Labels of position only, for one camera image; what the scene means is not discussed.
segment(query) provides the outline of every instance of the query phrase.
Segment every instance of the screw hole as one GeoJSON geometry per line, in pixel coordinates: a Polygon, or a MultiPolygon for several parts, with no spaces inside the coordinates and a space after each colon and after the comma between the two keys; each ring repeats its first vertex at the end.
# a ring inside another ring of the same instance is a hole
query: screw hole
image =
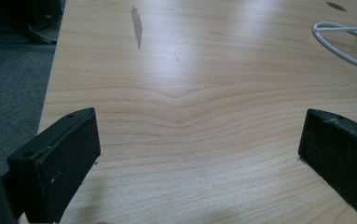
{"type": "Polygon", "coordinates": [[[28,157],[32,157],[33,155],[34,153],[32,151],[28,151],[23,154],[23,157],[28,158],[28,157]]]}

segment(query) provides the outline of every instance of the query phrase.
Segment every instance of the gray carpet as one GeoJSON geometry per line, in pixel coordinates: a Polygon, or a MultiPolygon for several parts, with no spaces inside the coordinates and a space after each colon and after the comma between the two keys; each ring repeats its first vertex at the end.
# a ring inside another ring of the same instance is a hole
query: gray carpet
{"type": "MultiPolygon", "coordinates": [[[[57,22],[42,34],[57,38],[59,30],[57,22]]],[[[37,134],[53,56],[53,46],[0,32],[0,175],[8,170],[7,156],[37,134]]]]}

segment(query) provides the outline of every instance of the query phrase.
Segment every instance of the wood grain pattern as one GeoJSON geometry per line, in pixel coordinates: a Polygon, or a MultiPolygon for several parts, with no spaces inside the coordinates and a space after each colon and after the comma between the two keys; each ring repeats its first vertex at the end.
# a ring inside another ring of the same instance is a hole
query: wood grain pattern
{"type": "Polygon", "coordinates": [[[357,66],[311,32],[357,26],[334,3],[68,1],[40,130],[94,106],[102,156],[62,223],[357,223],[297,156],[308,108],[357,121],[357,66]]]}

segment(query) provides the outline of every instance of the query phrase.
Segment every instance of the black object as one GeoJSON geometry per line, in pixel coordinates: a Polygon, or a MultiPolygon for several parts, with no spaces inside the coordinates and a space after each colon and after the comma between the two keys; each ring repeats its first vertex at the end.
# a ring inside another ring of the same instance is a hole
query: black object
{"type": "Polygon", "coordinates": [[[0,223],[14,223],[23,212],[30,222],[59,222],[100,152],[94,108],[59,119],[7,158],[0,223]]]}
{"type": "Polygon", "coordinates": [[[0,0],[0,21],[37,44],[56,44],[33,31],[62,17],[60,0],[0,0]]]}
{"type": "Polygon", "coordinates": [[[357,211],[357,123],[309,109],[298,154],[357,211]]]}

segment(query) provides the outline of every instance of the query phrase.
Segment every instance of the light wood grain tabletop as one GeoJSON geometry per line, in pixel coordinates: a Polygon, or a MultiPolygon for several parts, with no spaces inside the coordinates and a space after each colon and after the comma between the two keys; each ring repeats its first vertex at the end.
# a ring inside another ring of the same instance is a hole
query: light wood grain tabletop
{"type": "Polygon", "coordinates": [[[308,108],[357,122],[357,66],[312,33],[357,26],[334,3],[68,0],[40,131],[95,107],[102,156],[62,223],[357,223],[297,155],[308,108]]]}

